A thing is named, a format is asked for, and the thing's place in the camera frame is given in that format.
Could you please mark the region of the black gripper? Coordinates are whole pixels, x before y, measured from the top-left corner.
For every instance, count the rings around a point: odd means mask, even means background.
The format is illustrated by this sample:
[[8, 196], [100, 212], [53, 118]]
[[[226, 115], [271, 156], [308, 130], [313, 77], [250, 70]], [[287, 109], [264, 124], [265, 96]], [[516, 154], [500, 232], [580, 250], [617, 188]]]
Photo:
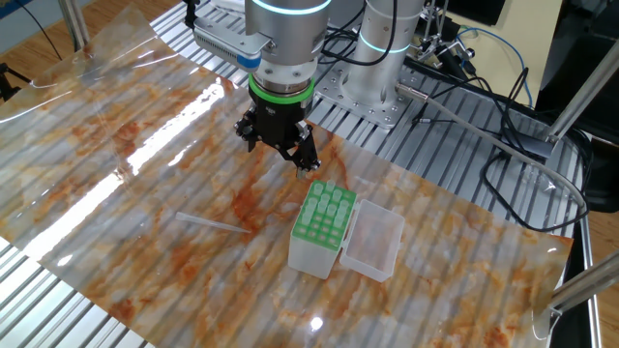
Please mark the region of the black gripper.
[[248, 144], [248, 152], [258, 143], [275, 149], [296, 166], [298, 178], [303, 178], [306, 170], [317, 170], [320, 160], [312, 126], [305, 121], [312, 98], [294, 103], [276, 103], [260, 97], [253, 97], [252, 101], [254, 108], [249, 108], [235, 124], [236, 134]]

